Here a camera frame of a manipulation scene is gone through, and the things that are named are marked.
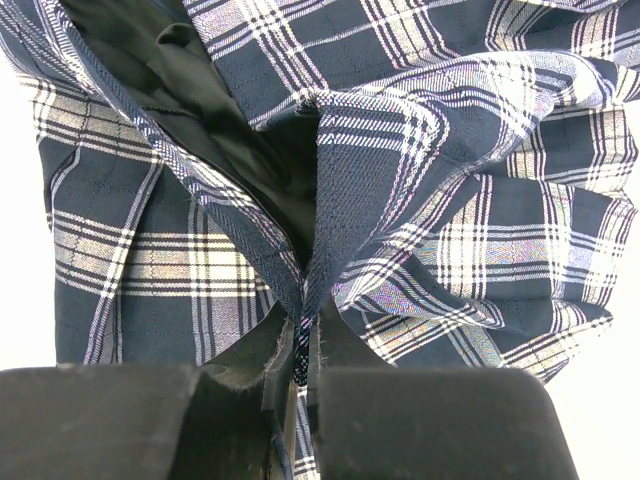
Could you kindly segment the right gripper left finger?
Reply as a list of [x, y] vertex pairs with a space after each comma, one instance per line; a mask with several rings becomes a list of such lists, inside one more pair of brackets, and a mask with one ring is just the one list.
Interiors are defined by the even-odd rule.
[[280, 306], [200, 367], [1, 375], [5, 479], [289, 479], [293, 325]]

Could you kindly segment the navy plaid pleated skirt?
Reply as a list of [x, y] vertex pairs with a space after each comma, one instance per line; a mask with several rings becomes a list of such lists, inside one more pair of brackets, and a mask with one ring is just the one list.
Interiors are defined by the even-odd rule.
[[5, 1], [61, 364], [202, 365], [293, 321], [392, 367], [553, 378], [612, 321], [636, 211], [635, 1]]

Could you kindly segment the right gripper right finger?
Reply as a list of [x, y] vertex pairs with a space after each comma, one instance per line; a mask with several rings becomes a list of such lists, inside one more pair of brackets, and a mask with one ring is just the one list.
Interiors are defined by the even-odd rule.
[[399, 369], [333, 300], [311, 332], [309, 426], [324, 479], [575, 479], [550, 396], [513, 369]]

